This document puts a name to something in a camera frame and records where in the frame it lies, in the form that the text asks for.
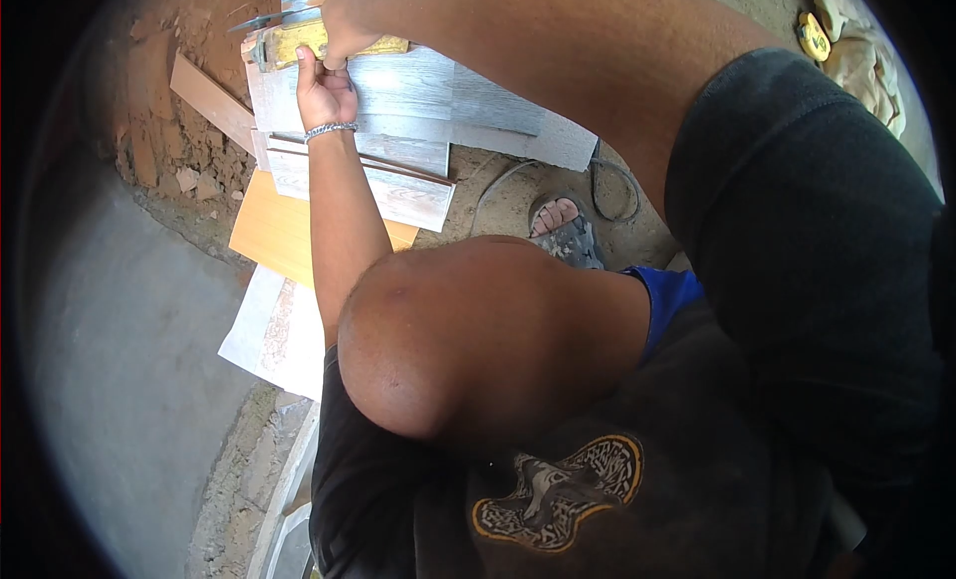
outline black t-shirt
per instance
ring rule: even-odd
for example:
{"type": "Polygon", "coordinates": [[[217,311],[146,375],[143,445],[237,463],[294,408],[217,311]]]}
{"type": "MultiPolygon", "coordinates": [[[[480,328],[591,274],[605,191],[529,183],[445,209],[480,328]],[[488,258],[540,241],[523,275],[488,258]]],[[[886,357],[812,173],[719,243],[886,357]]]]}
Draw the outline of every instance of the black t-shirt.
{"type": "Polygon", "coordinates": [[[666,213],[706,298],[613,396],[461,461],[376,427],[326,358],[311,530],[333,577],[803,577],[839,490],[878,532],[936,418],[926,178],[803,57],[694,104],[666,213]]]}

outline beige fabric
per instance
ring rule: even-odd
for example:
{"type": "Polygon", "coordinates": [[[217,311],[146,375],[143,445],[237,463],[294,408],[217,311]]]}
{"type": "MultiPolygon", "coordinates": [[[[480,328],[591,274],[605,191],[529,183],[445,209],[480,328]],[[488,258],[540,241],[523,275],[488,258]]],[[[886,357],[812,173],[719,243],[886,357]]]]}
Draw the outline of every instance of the beige fabric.
{"type": "Polygon", "coordinates": [[[863,0],[814,0],[833,51],[823,72],[854,95],[891,133],[906,129],[897,83],[899,55],[863,0]]]}

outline black cable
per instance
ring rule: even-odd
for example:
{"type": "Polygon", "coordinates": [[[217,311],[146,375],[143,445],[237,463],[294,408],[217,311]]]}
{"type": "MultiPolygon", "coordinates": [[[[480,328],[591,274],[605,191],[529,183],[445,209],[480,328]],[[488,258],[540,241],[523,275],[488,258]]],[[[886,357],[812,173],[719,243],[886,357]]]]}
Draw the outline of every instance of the black cable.
{"type": "MultiPolygon", "coordinates": [[[[594,156],[592,156],[592,158],[591,158],[591,163],[588,165],[588,169],[589,169],[590,172],[591,172],[591,201],[594,203],[595,212],[597,213],[598,216],[602,217],[605,221],[608,221],[608,222],[610,222],[610,223],[616,223],[616,224],[620,224],[620,225],[623,225],[623,224],[625,224],[625,223],[629,223],[630,221],[632,221],[633,219],[635,219],[635,218],[638,216],[638,214],[640,213],[640,189],[639,189],[639,186],[638,186],[638,179],[635,179],[635,178],[634,178],[634,175],[632,175],[631,172],[630,172],[627,168],[625,168],[625,167],[623,167],[623,166],[620,166],[620,165],[618,165],[618,164],[615,164],[614,162],[612,162],[612,161],[610,161],[610,160],[605,160],[604,158],[598,157],[599,152],[600,152],[600,139],[597,141],[597,145],[595,146],[594,156]],[[600,205],[598,205],[598,173],[597,173],[597,166],[608,166],[608,167],[610,167],[610,168],[615,169],[615,170],[618,171],[622,176],[624,176],[624,178],[627,179],[627,181],[630,183],[631,188],[634,190],[634,201],[635,201],[635,203],[637,203],[637,205],[636,205],[635,208],[634,208],[634,212],[633,212],[631,215],[626,216],[626,217],[623,217],[623,218],[611,218],[611,217],[605,215],[603,211],[601,211],[600,205]]],[[[514,173],[518,172],[519,170],[521,170],[521,169],[524,168],[525,166],[530,166],[530,165],[532,165],[532,164],[543,164],[543,163],[544,163],[544,162],[541,162],[540,160],[534,160],[534,159],[525,160],[524,162],[519,162],[519,163],[516,164],[515,166],[512,166],[512,167],[509,168],[507,171],[505,171],[500,177],[498,177],[497,179],[495,179],[495,180],[491,183],[491,185],[489,185],[489,186],[482,192],[481,197],[478,198],[478,204],[475,206],[475,215],[474,215],[474,218],[472,218],[472,230],[469,231],[469,237],[474,237],[474,236],[475,236],[475,227],[478,226],[478,215],[481,213],[481,209],[482,209],[482,207],[484,206],[484,203],[485,203],[485,202],[487,201],[487,199],[494,193],[494,191],[495,191],[503,182],[505,182],[506,180],[508,180],[508,179],[511,177],[511,175],[513,175],[514,173]]]]}

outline dirt ground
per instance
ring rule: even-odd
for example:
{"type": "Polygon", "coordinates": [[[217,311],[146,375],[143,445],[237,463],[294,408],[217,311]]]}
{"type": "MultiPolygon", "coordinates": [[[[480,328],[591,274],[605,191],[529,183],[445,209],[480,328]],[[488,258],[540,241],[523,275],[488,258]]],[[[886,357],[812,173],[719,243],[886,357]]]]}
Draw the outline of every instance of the dirt ground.
{"type": "MultiPolygon", "coordinates": [[[[782,39],[797,47],[794,27],[797,14],[813,0],[720,0],[753,17],[782,39]]],[[[239,56],[244,31],[228,32],[235,24],[257,15],[277,12],[280,0],[113,0],[94,29],[85,58],[84,117],[89,139],[103,158],[116,162],[129,182],[135,199],[159,222],[179,232],[198,248],[244,270],[253,266],[228,248],[241,202],[235,192],[244,192],[255,158],[233,144],[209,121],[172,94],[173,117],[151,120],[152,148],[158,185],[137,179],[137,161],[131,138],[129,81],[131,50],[166,32],[174,48],[251,107],[245,70],[239,56]],[[215,179],[212,197],[200,199],[197,190],[181,192],[176,174],[185,168],[208,173],[215,179]]],[[[148,77],[145,83],[150,85],[148,77]]],[[[602,156],[621,162],[610,146],[602,156]]],[[[422,231],[415,248],[428,248],[466,238],[475,206],[484,189],[517,160],[484,150],[452,146],[451,173],[458,180],[448,222],[441,234],[422,231]]],[[[487,201],[477,224],[480,233],[525,235],[528,208],[545,191],[575,190],[589,200],[591,178],[551,166],[535,165],[507,181],[487,201]]],[[[629,185],[617,174],[597,173],[597,194],[603,209],[619,216],[635,207],[629,185]]],[[[596,224],[598,239],[611,267],[630,263],[666,265],[679,246],[644,196],[639,196],[640,214],[626,225],[604,221],[596,224]]]]}

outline tape measure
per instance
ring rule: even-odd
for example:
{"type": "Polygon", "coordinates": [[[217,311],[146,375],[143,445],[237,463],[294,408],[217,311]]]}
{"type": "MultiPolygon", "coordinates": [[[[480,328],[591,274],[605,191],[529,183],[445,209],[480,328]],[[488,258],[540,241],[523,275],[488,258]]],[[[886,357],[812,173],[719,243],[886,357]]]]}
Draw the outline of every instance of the tape measure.
{"type": "Polygon", "coordinates": [[[824,33],[813,13],[800,15],[800,26],[796,29],[796,35],[807,56],[821,63],[829,58],[830,38],[824,33]]]}

